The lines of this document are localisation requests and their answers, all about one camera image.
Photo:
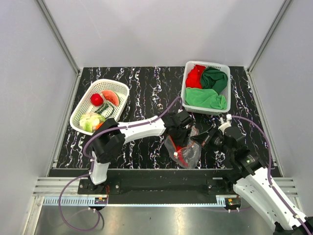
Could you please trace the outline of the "fake red strawberry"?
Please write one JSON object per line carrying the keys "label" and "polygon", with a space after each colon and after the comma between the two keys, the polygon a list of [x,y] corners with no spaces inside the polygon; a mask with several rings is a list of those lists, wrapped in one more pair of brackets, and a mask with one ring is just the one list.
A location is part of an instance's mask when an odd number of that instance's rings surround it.
{"label": "fake red strawberry", "polygon": [[100,94],[92,94],[90,97],[90,101],[94,106],[101,106],[104,103],[104,100]]}

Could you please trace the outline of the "fake watermelon slice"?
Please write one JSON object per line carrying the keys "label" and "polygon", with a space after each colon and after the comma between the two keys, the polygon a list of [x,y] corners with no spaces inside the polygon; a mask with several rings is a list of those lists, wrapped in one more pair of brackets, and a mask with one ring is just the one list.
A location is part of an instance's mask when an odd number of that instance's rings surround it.
{"label": "fake watermelon slice", "polygon": [[117,93],[115,93],[112,90],[103,90],[101,93],[107,101],[109,101],[110,103],[112,103],[115,106],[119,106],[120,99],[119,99],[119,96],[117,95]]}

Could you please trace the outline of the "fake white cauliflower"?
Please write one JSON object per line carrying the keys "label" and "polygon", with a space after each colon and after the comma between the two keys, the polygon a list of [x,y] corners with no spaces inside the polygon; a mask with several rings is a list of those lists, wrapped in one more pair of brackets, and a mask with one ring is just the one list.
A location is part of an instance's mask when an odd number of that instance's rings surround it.
{"label": "fake white cauliflower", "polygon": [[98,113],[85,113],[79,119],[79,127],[86,132],[93,133],[105,120],[105,117]]}

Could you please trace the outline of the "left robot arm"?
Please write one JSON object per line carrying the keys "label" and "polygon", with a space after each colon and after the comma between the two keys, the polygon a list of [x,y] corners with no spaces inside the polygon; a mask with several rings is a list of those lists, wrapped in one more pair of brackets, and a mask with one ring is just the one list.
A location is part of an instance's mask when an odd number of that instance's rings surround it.
{"label": "left robot arm", "polygon": [[109,165],[127,143],[165,135],[174,146],[186,147],[195,133],[193,120],[185,110],[134,122],[116,122],[113,118],[106,120],[84,147],[85,150],[91,147],[89,189],[96,194],[105,190]]}

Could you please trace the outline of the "fake green leafy sprig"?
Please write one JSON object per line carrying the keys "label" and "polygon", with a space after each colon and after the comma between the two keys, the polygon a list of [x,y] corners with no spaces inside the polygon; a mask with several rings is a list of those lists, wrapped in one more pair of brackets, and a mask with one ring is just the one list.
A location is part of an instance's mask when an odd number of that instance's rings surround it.
{"label": "fake green leafy sprig", "polygon": [[103,115],[105,111],[109,110],[108,114],[104,116],[106,119],[111,118],[115,112],[115,106],[110,102],[103,104],[100,108],[98,108],[95,112],[99,115]]}

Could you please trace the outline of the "fake red chili pepper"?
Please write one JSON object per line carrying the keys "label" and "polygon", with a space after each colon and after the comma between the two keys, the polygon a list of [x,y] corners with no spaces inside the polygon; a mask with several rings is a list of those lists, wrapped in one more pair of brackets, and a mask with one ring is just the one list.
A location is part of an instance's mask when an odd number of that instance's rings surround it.
{"label": "fake red chili pepper", "polygon": [[176,151],[174,152],[174,158],[177,160],[177,163],[183,167],[183,168],[188,168],[188,163],[184,160],[183,152],[182,152],[182,147],[181,146],[176,146]]}

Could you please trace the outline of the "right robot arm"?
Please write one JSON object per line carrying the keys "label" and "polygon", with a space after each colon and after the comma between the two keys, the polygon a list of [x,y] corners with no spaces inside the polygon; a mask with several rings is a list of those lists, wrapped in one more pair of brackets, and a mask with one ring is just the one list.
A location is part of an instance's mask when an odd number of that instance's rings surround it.
{"label": "right robot arm", "polygon": [[211,127],[191,138],[205,150],[230,158],[232,170],[222,181],[228,194],[236,193],[267,222],[275,235],[311,235],[313,218],[306,216],[279,188],[266,164],[248,149],[238,127]]}

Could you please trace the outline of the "clear zip top bag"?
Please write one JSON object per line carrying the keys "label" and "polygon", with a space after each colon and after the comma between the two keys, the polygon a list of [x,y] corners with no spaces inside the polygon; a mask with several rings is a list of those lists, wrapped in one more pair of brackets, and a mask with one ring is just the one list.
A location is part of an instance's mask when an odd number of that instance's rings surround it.
{"label": "clear zip top bag", "polygon": [[[174,141],[170,136],[167,136],[164,141],[164,145],[169,153],[170,158],[177,163],[177,160],[174,158],[174,152],[176,151],[176,146],[178,145],[174,144]],[[184,160],[189,165],[186,169],[194,169],[197,166],[201,157],[201,147],[194,141],[189,139],[187,145],[185,147],[182,147],[182,152]]]}

